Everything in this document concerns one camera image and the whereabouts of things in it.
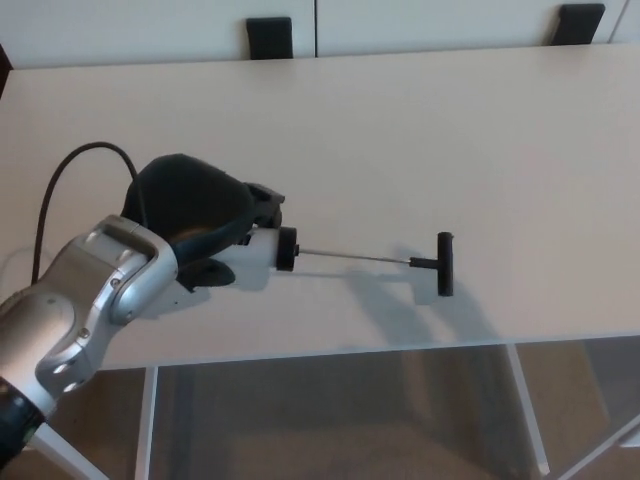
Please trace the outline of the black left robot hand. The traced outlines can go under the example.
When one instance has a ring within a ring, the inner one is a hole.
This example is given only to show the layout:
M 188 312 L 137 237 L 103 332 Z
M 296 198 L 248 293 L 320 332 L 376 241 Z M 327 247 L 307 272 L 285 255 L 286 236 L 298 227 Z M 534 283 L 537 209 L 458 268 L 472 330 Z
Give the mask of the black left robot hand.
M 192 292 L 223 287 L 236 275 L 226 259 L 291 272 L 297 230 L 282 225 L 285 197 L 261 184 L 245 183 L 185 154 L 159 157 L 130 184 L 121 216 L 161 237 L 173 250 L 177 281 Z

